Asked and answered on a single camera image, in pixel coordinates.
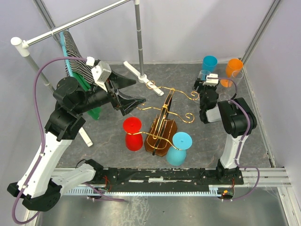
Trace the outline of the blue wine glass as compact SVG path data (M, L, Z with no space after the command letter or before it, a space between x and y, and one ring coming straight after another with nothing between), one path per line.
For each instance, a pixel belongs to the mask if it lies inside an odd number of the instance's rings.
M203 58L202 70L213 72L216 68L218 60L216 57L208 55Z
M186 132L177 132L172 138L171 146L166 154L166 160L173 166L180 166L185 162L187 149L192 146L192 138Z

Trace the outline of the red plastic wine glass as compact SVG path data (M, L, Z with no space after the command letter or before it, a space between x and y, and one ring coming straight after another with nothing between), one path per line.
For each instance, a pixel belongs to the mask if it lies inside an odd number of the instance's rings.
M143 137L138 134L142 127L140 119L129 117L123 122L123 129L126 132L125 144L130 151L138 151L143 146Z

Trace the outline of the clear wine glass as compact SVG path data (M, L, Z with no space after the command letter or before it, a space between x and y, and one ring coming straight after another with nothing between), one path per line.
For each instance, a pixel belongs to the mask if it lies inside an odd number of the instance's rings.
M219 100L226 101L235 99L238 94L238 85L243 78L241 71L234 71L229 79L220 81Z
M211 72L208 70L201 70L197 76L197 81L206 81L206 77L210 74Z

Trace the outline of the orange plastic wine glass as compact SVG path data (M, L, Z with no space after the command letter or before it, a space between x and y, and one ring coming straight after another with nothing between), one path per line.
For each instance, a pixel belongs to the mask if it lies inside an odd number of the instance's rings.
M243 68L243 66L244 66L244 64L240 59L238 59L238 58L231 59L226 66L225 72L226 72L227 78L230 78L231 76L236 77L237 74ZM221 85L223 87L228 87L228 85L231 86L231 81L223 79L223 80L221 80Z

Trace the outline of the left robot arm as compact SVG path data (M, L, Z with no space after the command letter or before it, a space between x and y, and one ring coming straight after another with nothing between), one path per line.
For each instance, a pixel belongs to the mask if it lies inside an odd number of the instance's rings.
M52 177L52 173L64 151L86 122L82 116L84 112L111 103L114 109L127 115L146 102L143 97L128 96L119 91L135 83L133 79L113 76L106 81L108 91L101 87L85 91L74 77L61 79L53 93L56 99L55 110L42 129L40 150L22 179L9 184L7 191L14 197L20 195L23 206L28 210L46 212L74 187L85 182L102 182L103 166L92 159L58 178Z

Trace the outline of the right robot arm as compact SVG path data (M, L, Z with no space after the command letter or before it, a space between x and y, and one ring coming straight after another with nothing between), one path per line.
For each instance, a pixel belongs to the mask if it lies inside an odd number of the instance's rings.
M192 92L193 100L199 100L199 117L203 123L221 121L227 133L226 144L215 169L215 178L220 184L228 183L232 177L238 176L239 158L243 145L257 126L257 119L243 98L233 94L229 99L218 101L217 86L236 88L239 71L230 77L220 78L214 73L199 73ZM165 156L173 166L184 163L187 150L193 141L189 134L178 132L174 120L168 119L169 108L175 89L171 89L160 114L154 119L146 138L141 131L142 123L136 117L124 120L126 133L125 144L131 151L138 151L142 146L152 155Z

